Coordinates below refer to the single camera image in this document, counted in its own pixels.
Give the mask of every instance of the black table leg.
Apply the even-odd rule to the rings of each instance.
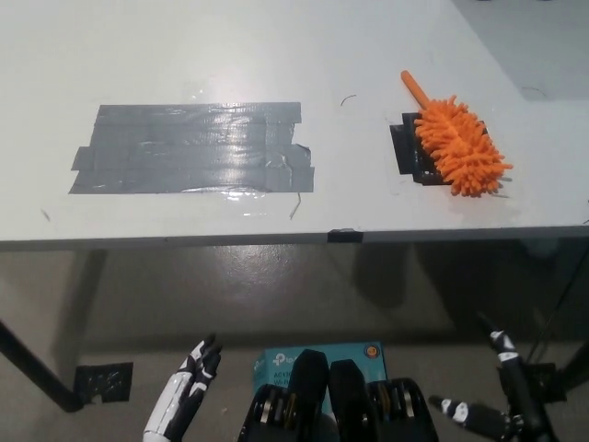
[[[0,321],[0,353],[65,412],[77,412],[84,406],[77,395],[68,389],[2,321]]]

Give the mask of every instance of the black cable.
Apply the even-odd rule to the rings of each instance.
[[[567,283],[566,287],[564,287],[564,290],[560,294],[559,300],[557,301],[556,306],[554,306],[552,313],[550,313],[550,317],[545,322],[544,327],[542,328],[540,334],[537,336],[536,340],[534,341],[534,345],[532,345],[530,353],[526,359],[526,362],[528,364],[530,364],[532,362],[532,357],[534,356],[536,349],[540,346],[540,344],[544,340],[546,334],[550,331],[550,326],[552,325],[552,321],[554,320],[554,318],[556,317],[557,313],[560,310],[560,307],[562,307],[562,304],[564,304],[564,301],[566,300],[566,298],[570,294],[572,286],[577,281],[577,276],[578,276],[579,272],[581,271],[581,269],[583,268],[584,261],[587,259],[587,256],[589,256],[589,245],[585,248],[585,252],[583,253],[583,256],[581,257],[579,262],[577,262],[577,266],[575,267],[574,272],[572,273],[571,279]]]

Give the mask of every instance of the concrete floor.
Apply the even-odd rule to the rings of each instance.
[[[504,408],[473,312],[525,350],[583,247],[565,241],[545,262],[512,241],[0,254],[2,321],[65,382],[77,365],[134,362],[130,402],[65,414],[0,357],[0,440],[141,440],[167,378],[212,331],[223,361],[187,442],[235,440],[252,364],[279,344],[380,340],[390,377],[413,377],[426,395]],[[545,360],[565,362],[589,337],[587,287],[589,268]],[[583,387],[550,407],[561,440],[586,440],[588,400]],[[443,442],[479,440],[433,417]]]

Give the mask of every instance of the logo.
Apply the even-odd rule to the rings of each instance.
[[[276,355],[274,360],[272,361],[276,366],[280,366],[283,362],[286,364],[292,364],[295,361],[295,357],[286,357],[284,353],[279,353]]]
[[[364,348],[364,354],[369,359],[377,359],[380,355],[380,350],[378,350],[378,347],[376,345],[367,345]]]
[[[264,361],[263,359],[261,361],[256,361],[256,364],[254,365],[254,371],[258,371],[259,368],[264,366]]]

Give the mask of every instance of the small debris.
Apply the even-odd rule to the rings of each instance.
[[[343,103],[345,103],[345,102],[346,102],[346,99],[351,99],[352,97],[357,97],[357,95],[355,95],[355,94],[354,94],[354,95],[349,95],[348,97],[346,97],[345,99],[343,99],[343,100],[341,101],[341,103],[340,103],[340,107],[341,107],[341,106],[343,106]]]
[[[41,209],[40,212],[43,214],[43,216],[45,216],[45,219],[51,223],[52,218],[49,216],[49,214],[45,212],[43,209]]]
[[[291,221],[293,220],[293,216],[295,216],[295,213],[298,210],[298,206],[301,205],[301,192],[298,192],[297,195],[298,195],[298,202],[296,203],[296,206],[294,207],[293,212],[291,212],[291,215],[290,215]]]
[[[545,99],[547,99],[549,97],[548,95],[546,95],[546,92],[544,92],[542,89],[540,89],[538,87],[523,86],[522,90],[534,90],[538,94],[541,94]]]

